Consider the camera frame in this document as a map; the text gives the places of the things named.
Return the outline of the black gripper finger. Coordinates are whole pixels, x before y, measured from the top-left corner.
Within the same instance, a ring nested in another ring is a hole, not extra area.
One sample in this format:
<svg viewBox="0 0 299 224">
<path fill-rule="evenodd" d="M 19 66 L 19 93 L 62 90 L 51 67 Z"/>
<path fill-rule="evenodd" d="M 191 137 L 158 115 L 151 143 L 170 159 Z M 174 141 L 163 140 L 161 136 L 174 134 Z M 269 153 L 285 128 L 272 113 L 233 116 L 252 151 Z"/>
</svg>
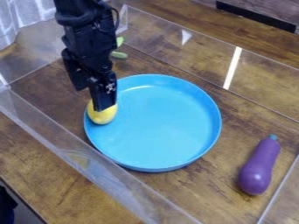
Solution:
<svg viewBox="0 0 299 224">
<path fill-rule="evenodd" d="M 89 74 L 85 71 L 81 63 L 74 58 L 69 50 L 62 51 L 63 63 L 69 72 L 71 83 L 78 91 L 89 87 Z"/>
<path fill-rule="evenodd" d="M 118 77 L 114 72 L 89 79 L 94 110 L 102 112 L 118 103 Z"/>
</svg>

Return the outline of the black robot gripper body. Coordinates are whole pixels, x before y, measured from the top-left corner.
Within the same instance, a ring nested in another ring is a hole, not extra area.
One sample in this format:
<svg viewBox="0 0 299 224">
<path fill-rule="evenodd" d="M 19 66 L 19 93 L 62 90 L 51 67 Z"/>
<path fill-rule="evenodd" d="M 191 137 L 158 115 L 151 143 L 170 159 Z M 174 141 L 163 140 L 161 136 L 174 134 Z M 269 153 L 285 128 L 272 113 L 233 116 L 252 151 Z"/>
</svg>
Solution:
<svg viewBox="0 0 299 224">
<path fill-rule="evenodd" d="M 94 20 L 86 23 L 61 23 L 65 50 L 69 50 L 89 74 L 89 78 L 114 72 L 110 55 L 118 49 L 117 25 L 113 20 Z"/>
</svg>

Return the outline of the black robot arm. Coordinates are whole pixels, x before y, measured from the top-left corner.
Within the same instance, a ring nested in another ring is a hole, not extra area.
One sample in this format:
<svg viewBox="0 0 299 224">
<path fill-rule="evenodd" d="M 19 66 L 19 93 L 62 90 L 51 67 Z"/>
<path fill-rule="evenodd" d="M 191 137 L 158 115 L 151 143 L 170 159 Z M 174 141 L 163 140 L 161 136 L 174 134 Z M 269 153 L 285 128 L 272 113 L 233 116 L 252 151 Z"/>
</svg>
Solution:
<svg viewBox="0 0 299 224">
<path fill-rule="evenodd" d="M 63 26 L 63 63 L 78 91 L 89 88 L 94 110 L 118 102 L 118 76 L 111 53 L 118 49 L 118 10 L 103 0 L 54 0 L 58 24 Z"/>
</svg>

